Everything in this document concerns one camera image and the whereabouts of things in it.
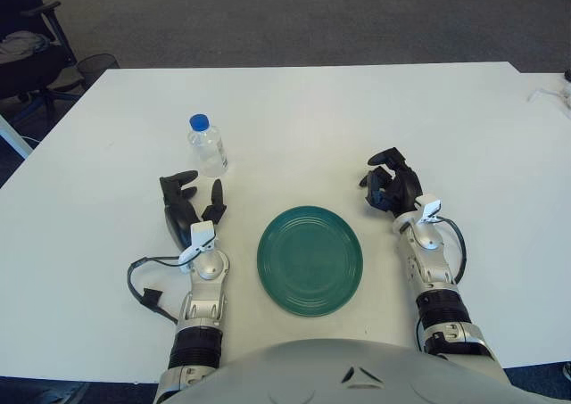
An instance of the chair leg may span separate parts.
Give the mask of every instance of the chair leg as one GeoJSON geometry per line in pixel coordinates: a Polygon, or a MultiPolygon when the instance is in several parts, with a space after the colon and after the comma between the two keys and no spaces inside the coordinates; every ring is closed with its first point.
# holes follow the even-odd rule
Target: chair leg
{"type": "Polygon", "coordinates": [[[55,107],[54,107],[54,99],[52,96],[45,95],[43,96],[44,101],[46,102],[46,116],[47,116],[47,125],[48,130],[54,126],[55,122],[55,107]]]}
{"type": "Polygon", "coordinates": [[[65,94],[56,90],[50,90],[49,97],[52,99],[60,99],[62,101],[78,101],[81,95],[65,94]]]}
{"type": "Polygon", "coordinates": [[[20,111],[18,114],[16,114],[13,119],[11,120],[13,125],[18,124],[18,122],[22,119],[25,119],[26,117],[28,117],[31,113],[33,113],[34,111],[36,111],[38,108],[40,108],[42,105],[44,105],[44,97],[43,96],[37,96],[35,97],[31,103],[29,103],[29,105],[24,108],[22,111],[20,111]]]}

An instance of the white table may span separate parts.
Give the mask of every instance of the white table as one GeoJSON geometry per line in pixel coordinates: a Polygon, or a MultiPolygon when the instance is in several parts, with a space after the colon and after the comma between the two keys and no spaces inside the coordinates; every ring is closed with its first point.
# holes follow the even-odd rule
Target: white table
{"type": "MultiPolygon", "coordinates": [[[[562,85],[508,63],[107,71],[0,189],[0,375],[159,378],[174,325],[139,305],[125,276],[143,255],[177,254],[158,177],[194,166],[196,112],[220,127],[230,164],[218,227],[232,263],[223,363],[311,337],[414,346],[392,218],[357,187],[369,156],[392,146],[460,225],[459,288],[502,365],[571,359],[571,120],[555,97],[525,100],[562,85]],[[303,204],[343,217],[363,251],[359,290],[326,317],[284,312],[257,276],[264,228],[303,204]]],[[[202,212],[211,180],[197,185],[202,212]]],[[[178,313],[187,277],[139,270],[136,286],[165,291],[162,306],[178,313]]]]}
{"type": "Polygon", "coordinates": [[[32,147],[20,136],[16,129],[10,126],[0,114],[0,137],[5,140],[22,158],[26,159],[32,153],[32,147]]]}

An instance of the teal ceramic plate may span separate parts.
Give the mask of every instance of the teal ceramic plate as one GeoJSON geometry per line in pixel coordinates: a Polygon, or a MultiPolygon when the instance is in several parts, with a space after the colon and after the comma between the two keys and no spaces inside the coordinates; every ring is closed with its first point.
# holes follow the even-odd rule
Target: teal ceramic plate
{"type": "Polygon", "coordinates": [[[343,306],[359,286],[359,241],[341,217],[316,206],[282,212],[261,237],[258,274],[270,297],[296,315],[343,306]]]}

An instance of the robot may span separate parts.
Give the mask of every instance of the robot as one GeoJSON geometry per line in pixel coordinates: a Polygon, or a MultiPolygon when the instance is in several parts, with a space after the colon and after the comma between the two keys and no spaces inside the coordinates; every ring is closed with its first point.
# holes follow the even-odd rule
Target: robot
{"type": "MultiPolygon", "coordinates": [[[[195,188],[181,190],[196,176],[184,173],[181,179],[179,174],[161,178],[161,186],[167,223],[183,250],[173,266],[190,272],[192,291],[183,301],[170,363],[154,404],[549,400],[509,384],[480,328],[472,323],[457,287],[466,262],[463,238],[453,221],[438,216],[441,201],[422,193],[417,174],[396,148],[373,156],[368,164],[376,168],[360,186],[367,188],[372,207],[394,215],[398,252],[424,328],[419,350],[379,342],[305,340],[259,350],[219,367],[229,262],[213,244],[213,226],[226,206],[221,184],[215,183],[212,206],[200,221],[187,200],[195,188]],[[454,228],[463,249],[456,276],[434,226],[442,221],[454,228]]],[[[158,309],[158,299],[153,302],[150,309],[158,309]]]]}

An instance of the plastic bottle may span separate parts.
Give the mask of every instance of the plastic bottle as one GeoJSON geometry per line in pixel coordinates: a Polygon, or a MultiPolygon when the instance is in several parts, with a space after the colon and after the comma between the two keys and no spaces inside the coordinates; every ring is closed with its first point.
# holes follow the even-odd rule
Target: plastic bottle
{"type": "Polygon", "coordinates": [[[218,128],[211,126],[205,114],[195,114],[189,121],[192,130],[188,142],[200,162],[198,171],[206,177],[221,176],[228,168],[228,160],[218,128]]]}

